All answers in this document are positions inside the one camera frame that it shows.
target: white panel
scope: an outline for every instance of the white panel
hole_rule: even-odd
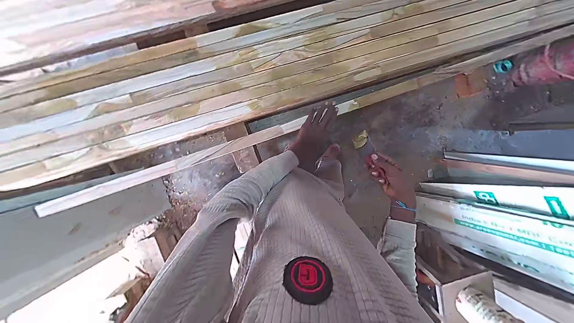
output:
[[[429,193],[540,212],[551,217],[574,217],[574,188],[452,183],[421,183]]]
[[[485,153],[445,152],[446,159],[464,160],[465,162],[490,165],[528,168],[531,170],[556,171],[574,174],[573,160],[488,155]]]
[[[121,248],[135,226],[171,207],[161,179],[38,218],[33,206],[0,216],[0,318]]]
[[[570,226],[424,197],[417,197],[417,207],[417,219],[434,228],[543,259],[567,272],[574,268],[574,228]]]

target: stack of wooden planks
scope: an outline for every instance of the stack of wooden planks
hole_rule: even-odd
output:
[[[5,0],[0,75],[42,67],[292,0]]]
[[[62,178],[568,25],[573,14],[570,0],[337,0],[5,85],[0,190]],[[533,44],[541,45],[540,38]],[[528,47],[514,46],[465,64],[477,67]],[[425,77],[400,86],[407,91],[444,79]]]

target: concrete floor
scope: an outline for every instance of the concrete floor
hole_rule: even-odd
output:
[[[486,89],[468,98],[459,98],[453,79],[426,86],[378,104],[339,116],[331,134],[332,142],[342,151],[343,179],[347,213],[365,235],[376,243],[388,214],[389,201],[377,183],[370,180],[362,161],[353,149],[351,137],[367,130],[377,149],[391,156],[408,174],[412,185],[444,174],[435,161],[444,150],[503,153],[508,155],[574,159],[574,151],[551,139],[572,142],[574,132],[524,132],[510,136],[508,121],[527,116],[552,106],[574,103],[574,83],[552,86],[513,88],[504,76],[495,76],[485,68]],[[306,109],[283,115],[291,120]],[[252,132],[277,124],[281,118],[270,117],[252,122]],[[258,145],[262,160],[281,153],[294,141],[297,133],[288,134]],[[223,132],[160,147],[152,153],[130,158],[130,165],[150,166],[225,141]],[[168,221],[186,230],[199,210],[226,183],[240,176],[231,156],[225,156],[164,178],[174,208],[165,214]]]

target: foot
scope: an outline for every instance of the foot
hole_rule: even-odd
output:
[[[341,152],[341,147],[338,144],[331,144],[329,148],[321,155],[319,160],[323,158],[334,158],[337,159],[339,157],[339,153]]]
[[[341,152],[341,147],[338,144],[331,144],[329,148],[321,155],[317,162],[315,163],[315,169],[321,166],[321,161],[327,158],[337,159],[339,157],[339,153]]]
[[[283,150],[283,152],[286,152],[288,150],[291,150],[291,148],[293,148],[293,146],[295,145],[295,143],[289,143],[286,147],[285,150]]]

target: finger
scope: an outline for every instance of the finger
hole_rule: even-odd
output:
[[[379,183],[379,184],[386,184],[386,183],[387,183],[387,180],[386,180],[386,179],[380,178],[380,177],[377,177],[377,176],[371,176],[371,179],[372,179],[373,181]]]
[[[383,160],[383,157],[376,153],[371,155],[371,159],[373,160],[373,164],[375,164],[375,166],[381,167],[386,172],[397,172],[401,170],[397,166],[391,165],[387,161]]]
[[[319,124],[319,121],[321,121],[321,119],[323,118],[323,113],[325,112],[326,108],[327,108],[326,105],[321,105],[317,109],[317,114],[315,115],[315,119],[313,119],[313,124]]]
[[[311,112],[309,112],[309,114],[307,114],[307,119],[305,120],[305,122],[303,123],[303,126],[308,126],[311,124],[311,122],[313,121],[313,116],[315,115],[315,109],[311,109]]]
[[[325,112],[325,115],[323,116],[323,119],[321,119],[319,124],[323,126],[323,128],[327,129],[329,125],[333,122],[333,118],[337,117],[337,111],[333,102],[326,102],[325,105],[327,107],[327,111]]]
[[[337,120],[337,115],[339,113],[338,107],[334,106],[332,109],[334,110],[333,115],[331,115],[331,118],[329,118],[329,120],[327,121],[327,125],[325,126],[325,128],[327,128],[327,129],[330,129],[333,126],[333,124]]]
[[[395,166],[395,167],[397,167],[399,170],[401,170],[400,167],[398,166],[398,164],[395,163],[395,161],[394,161],[391,157],[388,157],[388,156],[386,156],[386,155],[383,155],[383,154],[381,154],[380,152],[377,152],[377,155],[379,155],[380,157],[384,158],[384,160],[385,160],[387,163],[389,163],[389,164],[391,164],[392,166]]]

